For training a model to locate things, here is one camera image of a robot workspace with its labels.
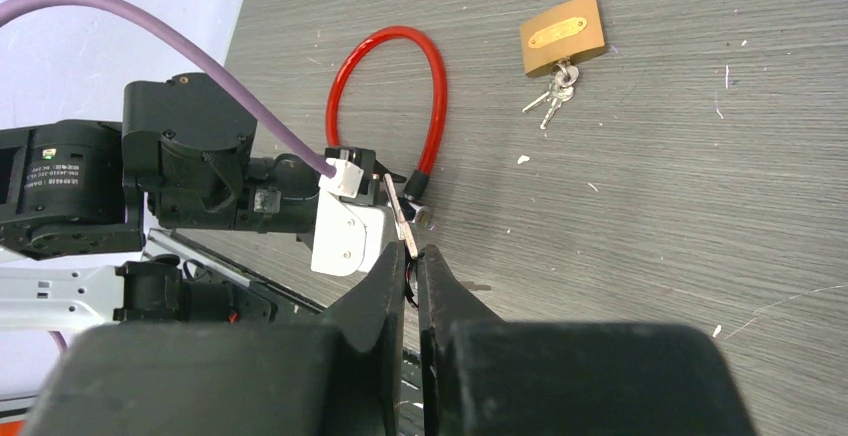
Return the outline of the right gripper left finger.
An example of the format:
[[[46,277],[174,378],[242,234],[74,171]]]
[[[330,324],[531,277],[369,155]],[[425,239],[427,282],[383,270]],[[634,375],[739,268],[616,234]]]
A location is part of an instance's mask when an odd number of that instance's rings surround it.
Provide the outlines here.
[[[27,435],[394,435],[406,255],[385,247],[324,311],[288,323],[121,323],[84,332]]]

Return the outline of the brass padlock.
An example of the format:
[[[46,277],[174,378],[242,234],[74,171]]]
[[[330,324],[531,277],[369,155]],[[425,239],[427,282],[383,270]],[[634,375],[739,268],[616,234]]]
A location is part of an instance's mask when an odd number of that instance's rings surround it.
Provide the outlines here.
[[[524,22],[520,28],[524,73],[538,77],[556,62],[579,64],[607,49],[599,0],[571,0]]]

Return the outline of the silver cable lock key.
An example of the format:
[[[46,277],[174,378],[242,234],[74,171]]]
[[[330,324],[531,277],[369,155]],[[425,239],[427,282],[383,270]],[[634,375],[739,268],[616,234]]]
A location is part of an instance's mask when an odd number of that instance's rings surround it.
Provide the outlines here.
[[[414,239],[414,235],[409,222],[407,221],[404,212],[400,205],[400,200],[397,195],[396,186],[392,175],[387,172],[383,176],[384,186],[388,195],[388,200],[395,217],[395,223],[398,231],[398,237],[404,242],[406,250],[412,260],[417,260],[419,250]]]

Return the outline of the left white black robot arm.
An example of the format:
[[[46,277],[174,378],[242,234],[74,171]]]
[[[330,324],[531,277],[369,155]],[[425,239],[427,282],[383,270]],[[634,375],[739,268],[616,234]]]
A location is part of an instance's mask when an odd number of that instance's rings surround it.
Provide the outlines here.
[[[315,227],[318,173],[293,154],[253,157],[256,129],[256,119],[203,73],[129,83],[119,122],[5,129],[1,247],[35,261],[138,252],[146,214],[167,229],[305,235]],[[238,315],[231,284],[186,276],[169,255],[1,275],[5,330]]]

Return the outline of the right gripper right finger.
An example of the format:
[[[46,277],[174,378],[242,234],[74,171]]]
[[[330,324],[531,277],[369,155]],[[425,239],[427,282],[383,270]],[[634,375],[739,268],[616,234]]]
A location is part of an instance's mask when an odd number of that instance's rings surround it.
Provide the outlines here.
[[[429,435],[751,435],[714,341],[681,324],[516,322],[417,263]]]

